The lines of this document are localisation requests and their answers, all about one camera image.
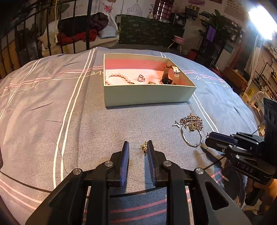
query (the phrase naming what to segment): wooden stool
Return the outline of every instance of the wooden stool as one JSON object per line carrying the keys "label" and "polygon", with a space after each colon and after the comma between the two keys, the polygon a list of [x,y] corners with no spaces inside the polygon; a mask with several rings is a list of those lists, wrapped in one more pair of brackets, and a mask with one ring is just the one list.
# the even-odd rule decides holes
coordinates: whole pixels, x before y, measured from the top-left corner
{"label": "wooden stool", "polygon": [[171,43],[170,46],[168,46],[168,48],[170,48],[170,47],[174,44],[174,42],[175,42],[175,43],[178,44],[177,49],[180,48],[180,53],[182,53],[182,45],[184,45],[184,44],[182,44],[182,43],[180,43],[180,42],[177,42],[177,41],[175,41],[174,39],[172,39],[172,41],[173,41],[173,42]]}

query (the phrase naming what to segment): bedspread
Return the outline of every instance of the bedspread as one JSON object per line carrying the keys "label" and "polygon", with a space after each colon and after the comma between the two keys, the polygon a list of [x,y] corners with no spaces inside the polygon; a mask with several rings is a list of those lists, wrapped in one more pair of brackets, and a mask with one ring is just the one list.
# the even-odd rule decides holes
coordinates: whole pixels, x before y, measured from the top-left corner
{"label": "bedspread", "polygon": [[[105,53],[170,58],[197,89],[185,103],[106,108]],[[20,224],[74,168],[94,169],[120,151],[125,140],[130,143],[127,184],[113,188],[112,195],[153,188],[147,155],[141,150],[147,140],[181,168],[215,162],[222,157],[217,151],[188,146],[180,129],[172,126],[189,113],[203,119],[203,137],[212,131],[229,135],[257,129],[253,114],[224,80],[193,61],[150,50],[97,47],[29,62],[2,80],[0,110],[0,195]],[[186,136],[192,143],[199,141],[197,132]],[[242,205],[243,177],[225,159],[206,172]],[[111,199],[112,223],[160,225],[165,218],[165,188]]]}

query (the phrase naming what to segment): metal screw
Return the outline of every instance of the metal screw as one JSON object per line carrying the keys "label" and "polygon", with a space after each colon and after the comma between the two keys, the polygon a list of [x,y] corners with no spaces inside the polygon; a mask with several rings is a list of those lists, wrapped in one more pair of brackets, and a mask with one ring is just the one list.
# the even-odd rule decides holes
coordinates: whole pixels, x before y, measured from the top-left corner
{"label": "metal screw", "polygon": [[112,161],[106,161],[105,166],[111,167],[114,163]]}
{"label": "metal screw", "polygon": [[169,167],[169,166],[172,165],[172,163],[171,163],[170,161],[168,161],[168,160],[165,160],[165,161],[163,162],[163,165],[166,166],[166,167]]}
{"label": "metal screw", "polygon": [[197,169],[195,170],[195,172],[196,172],[197,174],[201,175],[201,174],[204,173],[204,170],[201,169],[201,168],[197,168]]}
{"label": "metal screw", "polygon": [[79,168],[76,168],[73,170],[73,174],[79,175],[81,173],[81,170]]}

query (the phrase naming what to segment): box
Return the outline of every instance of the box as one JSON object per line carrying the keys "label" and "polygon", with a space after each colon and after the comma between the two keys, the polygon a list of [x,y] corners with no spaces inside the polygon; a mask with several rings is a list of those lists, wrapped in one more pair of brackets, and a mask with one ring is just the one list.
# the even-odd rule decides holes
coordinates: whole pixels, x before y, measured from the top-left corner
{"label": "box", "polygon": [[[194,83],[180,70],[179,79],[170,69],[168,77],[173,84],[161,84],[165,66],[176,66],[170,59],[138,54],[104,54],[105,106],[124,106],[148,103],[187,102],[196,89]],[[123,73],[135,84],[129,84],[118,76],[112,76],[108,85],[106,74]],[[144,82],[137,81],[143,75]]]}

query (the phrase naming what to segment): pillow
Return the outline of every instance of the pillow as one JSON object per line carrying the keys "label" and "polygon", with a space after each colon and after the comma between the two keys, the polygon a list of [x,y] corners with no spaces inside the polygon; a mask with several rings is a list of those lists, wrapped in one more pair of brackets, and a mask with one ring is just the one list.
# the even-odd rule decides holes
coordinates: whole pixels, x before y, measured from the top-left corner
{"label": "pillow", "polygon": [[99,38],[117,37],[116,29],[112,26],[106,26],[103,30],[99,31]]}

